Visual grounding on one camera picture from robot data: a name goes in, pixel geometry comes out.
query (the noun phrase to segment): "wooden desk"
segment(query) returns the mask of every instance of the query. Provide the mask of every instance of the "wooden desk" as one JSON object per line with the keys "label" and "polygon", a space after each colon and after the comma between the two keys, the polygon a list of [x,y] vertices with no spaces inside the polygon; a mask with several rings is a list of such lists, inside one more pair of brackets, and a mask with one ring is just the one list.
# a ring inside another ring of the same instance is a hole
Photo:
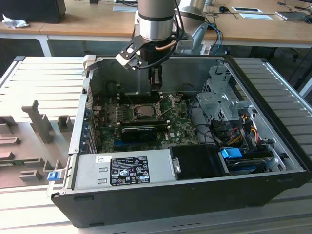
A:
{"label": "wooden desk", "polygon": [[[231,7],[255,7],[263,14],[274,14],[275,11],[287,11],[287,7],[277,5],[277,0],[218,0],[218,3],[235,12]],[[59,24],[30,23],[31,27],[8,29],[0,24],[0,38],[19,38],[39,40],[45,56],[51,56],[49,40],[81,40],[81,41],[129,41],[135,14],[133,12],[115,12],[113,3],[99,2],[89,4],[88,0],[65,0],[66,15]],[[287,1],[288,6],[307,7],[308,3]],[[219,10],[219,5],[205,8],[207,11]],[[312,46],[312,25],[304,22],[285,21],[277,15],[268,19],[244,19],[236,14],[218,14],[216,23],[223,32],[224,45],[247,45],[268,47]],[[207,16],[210,22],[214,19]],[[210,45],[216,38],[214,31],[208,31],[204,43]]]}
{"label": "wooden desk", "polygon": [[3,23],[0,23],[0,33],[40,34],[40,29],[43,26],[43,22],[32,22],[29,23],[29,27],[13,29],[8,28]]}
{"label": "wooden desk", "polygon": [[66,14],[60,24],[46,23],[40,30],[47,35],[131,37],[134,12],[113,11],[113,3],[65,0]]}
{"label": "wooden desk", "polygon": [[[237,13],[232,6],[236,7],[253,7],[263,11],[262,14],[274,14],[276,11],[288,11],[285,6],[277,5],[277,0],[219,0],[219,3],[226,4],[229,10]],[[300,1],[287,1],[287,5],[294,11],[295,6],[308,7],[311,4]],[[220,5],[205,7],[206,12],[219,12]],[[244,19],[239,14],[218,14],[216,23],[218,29],[223,32],[225,44],[235,44],[240,42],[241,45],[255,43],[280,43],[280,44],[306,44],[307,47],[312,45],[312,25],[305,22],[283,21],[278,15],[269,15],[271,19]],[[207,16],[210,22],[214,18]],[[205,39],[215,38],[215,33],[207,33]]]}

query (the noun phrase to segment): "blue latch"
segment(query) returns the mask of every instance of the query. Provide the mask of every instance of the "blue latch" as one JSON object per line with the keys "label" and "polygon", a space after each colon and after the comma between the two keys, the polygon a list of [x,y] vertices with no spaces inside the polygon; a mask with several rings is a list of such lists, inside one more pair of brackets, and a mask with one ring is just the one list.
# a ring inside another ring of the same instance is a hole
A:
{"label": "blue latch", "polygon": [[62,180],[60,177],[60,172],[49,172],[48,181],[60,181]]}
{"label": "blue latch", "polygon": [[226,148],[221,151],[223,158],[241,158],[243,155],[238,148]]}

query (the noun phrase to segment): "cable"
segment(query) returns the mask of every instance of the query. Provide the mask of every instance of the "cable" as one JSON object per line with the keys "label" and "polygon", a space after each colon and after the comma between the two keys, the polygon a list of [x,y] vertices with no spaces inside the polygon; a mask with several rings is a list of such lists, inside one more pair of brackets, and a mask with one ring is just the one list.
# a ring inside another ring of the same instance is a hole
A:
{"label": "cable", "polygon": [[204,132],[198,130],[198,129],[194,126],[194,124],[193,124],[193,122],[192,122],[192,112],[193,112],[193,107],[194,107],[195,101],[196,101],[196,98],[195,98],[194,101],[192,102],[192,107],[191,107],[191,111],[190,111],[190,123],[191,123],[191,126],[192,126],[193,128],[195,128],[195,129],[197,130],[198,133],[204,135],[205,137],[208,137],[208,138],[211,139],[211,140],[215,140],[212,136],[209,136],[209,135],[205,134]]}
{"label": "cable", "polygon": [[221,40],[221,34],[220,34],[220,31],[216,28],[216,27],[214,27],[212,24],[208,24],[210,27],[212,27],[216,32],[217,32],[217,34],[218,34],[218,37],[219,37],[219,46],[218,46],[218,49],[216,50],[216,52],[215,52],[215,54],[217,54],[218,53],[218,50],[220,49],[220,47],[221,47],[221,42],[222,42],[222,40]]}
{"label": "cable", "polygon": [[176,26],[176,36],[179,37],[179,35],[180,35],[180,28],[179,28],[179,23],[177,21],[176,14],[174,14],[174,18],[175,18],[175,26]]}
{"label": "cable", "polygon": [[[180,24],[181,24],[181,34],[179,35],[179,37],[176,40],[177,42],[179,42],[182,39],[183,34],[184,34],[184,24],[183,24],[182,16],[181,16],[181,13],[180,13],[180,10],[179,10],[179,6],[178,6],[176,0],[175,0],[175,5],[176,5],[176,11],[177,11],[177,13],[179,15]],[[155,67],[155,66],[161,64],[162,62],[166,61],[170,57],[170,55],[176,49],[176,46],[177,46],[177,44],[175,46],[173,46],[171,51],[167,55],[165,55],[163,58],[161,58],[159,61],[154,62],[154,63],[149,64],[149,65],[146,65],[146,66],[139,65],[136,68],[139,69],[139,70],[142,70],[142,69],[148,69],[148,68],[151,68],[151,67]]]}
{"label": "cable", "polygon": [[304,56],[304,58],[302,59],[302,61],[299,63],[299,65],[295,68],[295,70],[293,71],[292,75],[289,77],[288,79],[288,83],[291,81],[291,79],[293,78],[294,74],[296,73],[296,71],[299,69],[299,67],[301,66],[301,64],[303,63],[303,61],[307,58],[307,56],[309,55],[309,53],[311,52],[312,47],[310,48],[310,50],[308,51],[308,53]]}
{"label": "cable", "polygon": [[196,92],[198,92],[198,90],[192,85],[192,84],[189,84],[189,83],[183,83],[183,84],[181,84],[179,87],[178,87],[178,89],[176,90],[176,92],[177,93],[179,93],[179,90],[180,90],[180,88],[182,88],[183,86],[190,86],[194,91],[196,91]]}

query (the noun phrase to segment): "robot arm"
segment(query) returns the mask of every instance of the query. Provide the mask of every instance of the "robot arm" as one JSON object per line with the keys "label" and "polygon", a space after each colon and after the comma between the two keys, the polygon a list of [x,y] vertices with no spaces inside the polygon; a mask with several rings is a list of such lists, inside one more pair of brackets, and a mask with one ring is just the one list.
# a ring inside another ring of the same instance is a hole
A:
{"label": "robot arm", "polygon": [[[194,15],[189,12],[190,9],[200,9],[199,12],[202,12],[204,4],[205,0],[181,0],[180,6],[187,11],[180,12],[176,0],[138,0],[140,34],[120,51],[116,60],[126,69],[149,69],[151,93],[158,93],[162,86],[161,64],[169,59],[181,42],[192,39],[184,30],[182,16]],[[173,32],[174,19],[176,30]]]}

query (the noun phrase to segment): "power supply label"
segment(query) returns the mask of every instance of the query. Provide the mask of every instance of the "power supply label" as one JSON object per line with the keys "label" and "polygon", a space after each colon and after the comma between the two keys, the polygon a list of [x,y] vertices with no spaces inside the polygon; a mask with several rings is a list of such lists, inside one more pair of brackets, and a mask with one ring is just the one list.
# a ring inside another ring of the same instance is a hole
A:
{"label": "power supply label", "polygon": [[111,159],[111,185],[119,186],[150,182],[146,156]]}

